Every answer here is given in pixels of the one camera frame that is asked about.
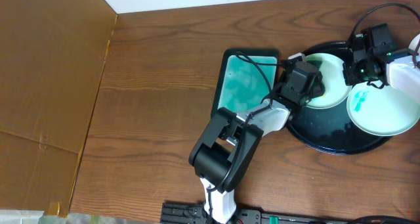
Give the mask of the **mint plate top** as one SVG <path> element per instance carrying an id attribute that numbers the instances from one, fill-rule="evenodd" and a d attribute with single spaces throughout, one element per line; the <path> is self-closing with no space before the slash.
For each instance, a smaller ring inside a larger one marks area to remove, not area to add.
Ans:
<path id="1" fill-rule="evenodd" d="M 323 96 L 312 99 L 306 106 L 313 109 L 331 108 L 344 101 L 351 86 L 346 85 L 343 75 L 344 61 L 339 57 L 327 53 L 314 53 L 305 56 L 305 60 L 322 61 L 321 73 L 323 75 L 322 83 L 325 86 Z"/>

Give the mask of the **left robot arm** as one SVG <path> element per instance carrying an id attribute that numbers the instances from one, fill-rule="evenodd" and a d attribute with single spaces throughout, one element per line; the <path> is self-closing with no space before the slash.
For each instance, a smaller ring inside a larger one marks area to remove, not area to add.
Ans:
<path id="1" fill-rule="evenodd" d="M 221 107 L 211 117 L 188 159 L 205 189 L 208 223 L 227 223 L 236 212 L 234 190 L 261 139 L 325 93 L 320 65 L 302 57 L 284 60 L 282 80 L 268 88 L 260 105 L 245 112 Z"/>

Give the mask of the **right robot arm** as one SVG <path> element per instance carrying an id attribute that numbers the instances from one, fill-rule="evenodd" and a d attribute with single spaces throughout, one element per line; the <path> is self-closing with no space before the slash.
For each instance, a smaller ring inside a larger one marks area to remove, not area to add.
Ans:
<path id="1" fill-rule="evenodd" d="M 350 45 L 352 61 L 343 66 L 347 85 L 365 83 L 376 89 L 391 87 L 419 102 L 419 36 L 398 50 L 390 35 L 356 35 Z"/>

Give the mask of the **mint plate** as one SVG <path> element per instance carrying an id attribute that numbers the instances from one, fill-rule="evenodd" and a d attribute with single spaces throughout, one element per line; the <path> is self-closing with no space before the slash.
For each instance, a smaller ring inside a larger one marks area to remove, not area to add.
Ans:
<path id="1" fill-rule="evenodd" d="M 305 56 L 305 60 L 322 61 L 321 73 L 323 75 L 322 83 L 325 86 L 323 96 L 312 99 L 306 106 L 313 109 L 331 108 L 344 101 L 351 86 L 346 85 L 343 75 L 344 61 L 339 57 L 327 53 L 314 53 Z"/>
<path id="2" fill-rule="evenodd" d="M 362 131 L 377 136 L 394 136 L 419 121 L 419 104 L 406 93 L 386 86 L 355 85 L 347 98 L 351 121 Z"/>

